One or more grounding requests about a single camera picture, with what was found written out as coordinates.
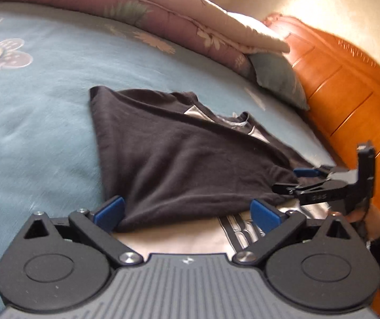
white logo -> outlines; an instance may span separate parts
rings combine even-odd
[[[194,259],[191,257],[186,257],[185,259],[182,260],[184,264],[190,265],[192,262],[194,262]]]

metal bolt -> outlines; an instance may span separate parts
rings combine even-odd
[[[141,255],[135,252],[125,252],[119,257],[119,260],[125,264],[136,264],[141,262]]]
[[[242,263],[250,263],[256,260],[256,255],[248,250],[243,250],[236,254],[236,259]]]

person's hand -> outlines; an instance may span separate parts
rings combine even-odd
[[[365,215],[363,210],[354,210],[349,215],[346,216],[346,219],[350,223],[361,221]],[[369,240],[376,240],[380,237],[380,211],[379,209],[370,204],[369,211],[364,218],[366,223],[366,230]]]

green leaf print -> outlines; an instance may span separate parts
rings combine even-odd
[[[116,7],[111,6],[109,8],[105,6],[103,16],[105,18],[140,27],[148,12],[150,12],[150,10],[147,5],[140,4],[137,1],[128,1],[125,4],[119,2]]]

pillow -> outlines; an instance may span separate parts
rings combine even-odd
[[[310,110],[305,92],[291,64],[282,54],[256,53],[249,55],[256,72],[257,83],[281,100],[303,110]]]

